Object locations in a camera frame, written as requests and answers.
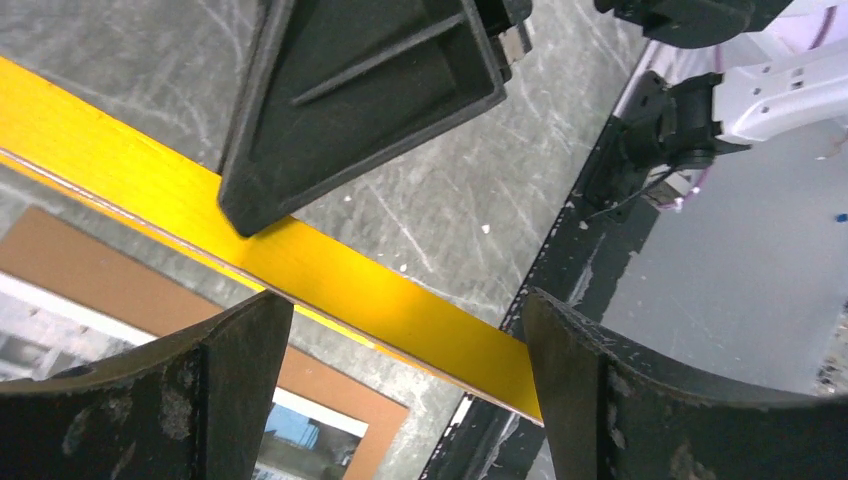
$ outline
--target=wire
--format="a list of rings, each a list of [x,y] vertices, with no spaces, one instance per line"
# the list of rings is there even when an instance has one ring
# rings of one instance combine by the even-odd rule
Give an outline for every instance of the wire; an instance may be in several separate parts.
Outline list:
[[[824,41],[827,39],[827,34],[830,33],[831,27],[833,27],[833,20],[836,19],[836,6],[827,7],[825,10],[824,19],[822,20],[822,26],[819,28],[819,33],[816,34],[816,38],[813,40],[813,43],[810,45],[810,48],[807,50],[815,50],[822,46]]]
[[[589,215],[588,217],[586,217],[584,219],[584,221],[589,221],[589,220],[597,217],[598,215],[604,215],[606,213],[610,213],[610,212],[614,212],[614,211],[618,210],[619,208],[623,207],[624,205],[627,205],[628,203],[632,202],[636,198],[641,197],[646,192],[650,192],[651,190],[657,188],[658,186],[660,186],[660,184],[662,184],[664,181],[668,180],[669,177],[671,177],[672,175],[677,173],[679,170],[680,169],[676,168],[676,167],[675,168],[669,168],[665,173],[660,175],[656,180],[645,185],[640,190],[638,190],[636,193],[630,194],[627,198],[625,198],[624,200],[622,200],[619,203],[616,203],[615,205],[613,205],[611,207],[605,208],[603,210],[599,210],[599,211]]]

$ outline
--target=yellow beam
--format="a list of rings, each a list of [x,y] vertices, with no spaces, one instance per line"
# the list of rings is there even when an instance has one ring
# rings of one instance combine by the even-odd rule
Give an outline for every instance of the yellow beam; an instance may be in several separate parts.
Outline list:
[[[523,343],[294,218],[240,237],[219,176],[3,58],[0,149],[4,165],[540,421]]]

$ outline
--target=photograph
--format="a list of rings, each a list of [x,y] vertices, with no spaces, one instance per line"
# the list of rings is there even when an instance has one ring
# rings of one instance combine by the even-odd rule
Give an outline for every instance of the photograph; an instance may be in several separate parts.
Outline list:
[[[278,389],[253,479],[341,479],[367,428],[364,422]]]
[[[0,272],[0,381],[45,380],[155,336]],[[277,387],[253,480],[338,480],[368,424]]]

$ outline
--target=gray table surface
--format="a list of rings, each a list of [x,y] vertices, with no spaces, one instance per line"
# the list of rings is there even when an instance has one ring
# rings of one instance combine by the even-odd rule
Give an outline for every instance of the gray table surface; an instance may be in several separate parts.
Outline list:
[[[257,0],[5,0],[0,55],[217,167]],[[497,325],[644,47],[589,0],[538,0],[509,98],[296,216]],[[8,170],[8,228],[40,205],[224,306],[244,287]],[[453,414],[452,385],[298,318],[292,343],[410,408],[378,477],[417,478]],[[532,475],[552,474],[539,459]]]

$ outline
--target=worn black surface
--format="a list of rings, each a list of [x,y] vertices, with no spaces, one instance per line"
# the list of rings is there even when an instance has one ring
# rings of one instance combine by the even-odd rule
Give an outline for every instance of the worn black surface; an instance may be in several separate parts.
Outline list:
[[[631,252],[641,251],[659,216],[647,202],[637,199],[624,223],[606,217],[598,217],[588,223],[583,221],[597,210],[586,201],[584,192],[601,162],[600,146],[610,143],[621,127],[621,120],[610,117],[507,310],[501,330],[525,340],[520,312],[533,288],[544,289],[556,298],[570,301],[581,313],[600,322],[615,293],[618,279],[630,262]],[[544,430],[522,419],[518,429],[505,438],[483,435],[484,431],[503,432],[512,414],[485,400],[473,396],[468,398],[472,399],[468,414],[459,425],[448,427],[421,478],[453,480],[486,475],[485,478],[523,480],[544,441]],[[479,457],[474,456],[477,450],[485,451],[488,459],[484,462],[469,461]]]
[[[524,328],[557,478],[848,478],[848,399],[714,375],[534,290]]]
[[[53,379],[0,383],[0,478],[249,479],[291,316],[262,293]]]
[[[524,14],[515,3],[482,2],[507,22],[493,31]],[[219,203],[236,230],[253,235],[502,101],[489,35],[473,0],[270,2],[226,146]]]

